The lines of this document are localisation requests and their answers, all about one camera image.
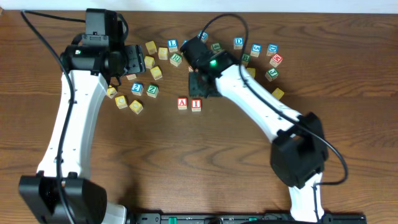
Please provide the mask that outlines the blue number 2 block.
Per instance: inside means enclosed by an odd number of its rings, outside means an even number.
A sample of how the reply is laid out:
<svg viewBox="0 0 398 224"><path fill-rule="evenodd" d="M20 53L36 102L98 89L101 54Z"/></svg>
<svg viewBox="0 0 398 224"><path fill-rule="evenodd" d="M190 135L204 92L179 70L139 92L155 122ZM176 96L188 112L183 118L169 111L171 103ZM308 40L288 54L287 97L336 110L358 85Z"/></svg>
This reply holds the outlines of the blue number 2 block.
<svg viewBox="0 0 398 224"><path fill-rule="evenodd" d="M133 83L131 92L133 95L141 96L144 90L144 86L141 83Z"/></svg>

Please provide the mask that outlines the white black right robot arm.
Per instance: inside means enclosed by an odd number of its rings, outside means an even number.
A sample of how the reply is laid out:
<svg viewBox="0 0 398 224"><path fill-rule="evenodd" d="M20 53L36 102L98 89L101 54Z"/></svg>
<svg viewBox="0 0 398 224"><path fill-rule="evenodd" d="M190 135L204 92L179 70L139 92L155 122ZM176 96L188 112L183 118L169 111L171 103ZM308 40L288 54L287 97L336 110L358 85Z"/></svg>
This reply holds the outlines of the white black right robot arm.
<svg viewBox="0 0 398 224"><path fill-rule="evenodd" d="M317 222L325 214L320 182L328 159L319 118L285 106L227 51L214 53L194 37L180 48L192 67L188 92L192 97L225 97L240 107L271 142L271 167L288 186L290 214L296 221Z"/></svg>

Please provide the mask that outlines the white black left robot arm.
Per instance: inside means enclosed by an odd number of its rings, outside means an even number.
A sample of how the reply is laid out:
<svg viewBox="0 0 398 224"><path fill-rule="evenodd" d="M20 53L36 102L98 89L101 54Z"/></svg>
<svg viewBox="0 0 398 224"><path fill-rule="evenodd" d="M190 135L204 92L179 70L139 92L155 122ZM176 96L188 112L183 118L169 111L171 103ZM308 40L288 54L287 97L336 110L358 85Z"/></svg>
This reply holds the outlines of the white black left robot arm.
<svg viewBox="0 0 398 224"><path fill-rule="evenodd" d="M145 71L142 48L126 45L120 13L87 9L85 31L60 54L60 106L46 153L35 175L23 175L19 194L40 223L134 223L123 205L90 179L91 145L112 78Z"/></svg>

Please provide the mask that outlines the red letter A block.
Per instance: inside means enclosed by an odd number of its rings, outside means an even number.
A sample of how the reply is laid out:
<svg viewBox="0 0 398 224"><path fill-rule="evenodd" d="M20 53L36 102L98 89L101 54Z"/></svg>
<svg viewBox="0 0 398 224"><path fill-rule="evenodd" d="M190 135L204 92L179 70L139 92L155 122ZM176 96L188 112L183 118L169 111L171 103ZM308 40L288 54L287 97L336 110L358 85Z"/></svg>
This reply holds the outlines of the red letter A block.
<svg viewBox="0 0 398 224"><path fill-rule="evenodd" d="M177 99L177 106L179 110L186 110L188 107L188 101L186 97L180 97Z"/></svg>

